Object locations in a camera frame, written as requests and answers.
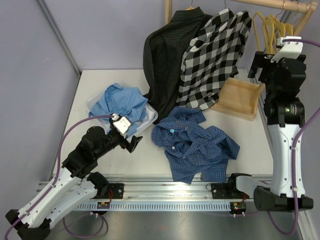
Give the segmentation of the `light blue shirt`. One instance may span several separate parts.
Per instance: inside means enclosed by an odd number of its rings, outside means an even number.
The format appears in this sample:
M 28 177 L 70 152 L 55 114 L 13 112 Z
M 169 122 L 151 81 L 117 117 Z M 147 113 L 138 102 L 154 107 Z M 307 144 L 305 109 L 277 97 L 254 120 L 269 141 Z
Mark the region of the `light blue shirt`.
M 100 99 L 90 109 L 88 116 L 118 114 L 126 117 L 132 122 L 132 127 L 127 132 L 127 136 L 131 137 L 137 132 L 137 128 L 146 116 L 147 102 L 148 99 L 142 95 L 137 87 L 121 86 L 114 83 L 104 91 Z

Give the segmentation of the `hanger of plaid shirt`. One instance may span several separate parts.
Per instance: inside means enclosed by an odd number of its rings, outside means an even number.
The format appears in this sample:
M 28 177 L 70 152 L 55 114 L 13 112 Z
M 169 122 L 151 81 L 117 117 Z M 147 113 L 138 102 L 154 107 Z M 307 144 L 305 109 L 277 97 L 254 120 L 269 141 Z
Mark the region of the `hanger of plaid shirt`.
M 260 39 L 261 36 L 263 36 L 263 41 L 264 41 L 264 45 L 265 45 L 264 48 L 265 48 L 265 52 L 266 52 L 265 23 L 266 23 L 266 17 L 263 16 L 261 12 L 257 11 L 252 17 L 252 26 L 254 29 L 254 35 L 255 35 L 257 49 L 260 52 L 263 50 L 262 42 Z

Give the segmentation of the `yellow hanger of blue shirt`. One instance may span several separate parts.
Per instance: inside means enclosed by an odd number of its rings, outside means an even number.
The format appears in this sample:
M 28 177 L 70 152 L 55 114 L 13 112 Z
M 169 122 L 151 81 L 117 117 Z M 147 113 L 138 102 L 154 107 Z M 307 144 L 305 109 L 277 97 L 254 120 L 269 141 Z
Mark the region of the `yellow hanger of blue shirt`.
M 264 23 L 264 33 L 266 36 L 266 53 L 275 54 L 275 47 L 277 45 L 277 38 L 285 35 L 285 25 L 280 22 L 273 14 L 268 15 Z

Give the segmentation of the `black white checkered shirt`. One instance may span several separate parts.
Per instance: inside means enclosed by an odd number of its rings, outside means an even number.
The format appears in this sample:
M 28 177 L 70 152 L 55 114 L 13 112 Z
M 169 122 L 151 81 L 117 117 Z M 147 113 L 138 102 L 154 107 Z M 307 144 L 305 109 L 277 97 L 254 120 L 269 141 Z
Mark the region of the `black white checkered shirt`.
M 252 27 L 248 11 L 229 8 L 211 17 L 182 55 L 177 104 L 206 110 L 219 101 L 220 90 L 245 51 Z

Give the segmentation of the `blue plaid shirt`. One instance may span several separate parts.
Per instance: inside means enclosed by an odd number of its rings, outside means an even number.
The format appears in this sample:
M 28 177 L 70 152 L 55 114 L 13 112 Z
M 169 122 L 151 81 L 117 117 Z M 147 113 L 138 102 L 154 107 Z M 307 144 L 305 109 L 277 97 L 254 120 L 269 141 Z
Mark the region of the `blue plaid shirt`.
M 216 126 L 203 128 L 206 118 L 198 109 L 176 106 L 154 126 L 153 143 L 164 148 L 172 179 L 191 184 L 196 174 L 208 182 L 226 180 L 229 160 L 236 160 L 240 146 Z

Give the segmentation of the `yellow hanger of white shirt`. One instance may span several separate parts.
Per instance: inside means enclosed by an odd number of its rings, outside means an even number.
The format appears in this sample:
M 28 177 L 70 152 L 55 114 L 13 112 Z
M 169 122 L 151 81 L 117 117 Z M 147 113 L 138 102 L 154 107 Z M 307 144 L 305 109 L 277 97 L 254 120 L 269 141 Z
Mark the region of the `yellow hanger of white shirt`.
M 278 37 L 288 37 L 294 35 L 293 26 L 290 23 L 279 22 L 277 25 Z

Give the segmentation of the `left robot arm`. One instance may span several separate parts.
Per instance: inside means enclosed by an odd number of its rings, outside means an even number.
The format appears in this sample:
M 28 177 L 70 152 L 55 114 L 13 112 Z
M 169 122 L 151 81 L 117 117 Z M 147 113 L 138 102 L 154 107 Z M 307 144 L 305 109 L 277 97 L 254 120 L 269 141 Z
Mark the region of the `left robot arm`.
M 101 126 L 90 127 L 64 161 L 60 155 L 57 157 L 55 177 L 24 207 L 7 212 L 10 229 L 15 229 L 22 240 L 46 239 L 56 223 L 79 204 L 108 194 L 108 180 L 93 172 L 98 160 L 116 147 L 132 153 L 142 137 L 127 140 L 133 127 L 127 117 L 114 113 L 107 118 L 109 131 Z

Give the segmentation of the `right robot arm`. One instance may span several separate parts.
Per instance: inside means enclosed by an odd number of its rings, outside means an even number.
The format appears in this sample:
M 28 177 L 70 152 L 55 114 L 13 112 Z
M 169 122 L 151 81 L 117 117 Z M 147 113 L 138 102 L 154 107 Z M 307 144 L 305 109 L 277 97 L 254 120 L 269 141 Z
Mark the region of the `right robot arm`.
M 233 173 L 227 182 L 232 198 L 241 195 L 253 199 L 262 212 L 294 212 L 311 210 L 312 198 L 306 196 L 301 173 L 300 146 L 305 123 L 305 107 L 298 98 L 306 79 L 306 56 L 255 53 L 248 77 L 256 76 L 265 84 L 263 111 L 272 141 L 273 173 L 270 184 L 258 181 L 249 174 Z

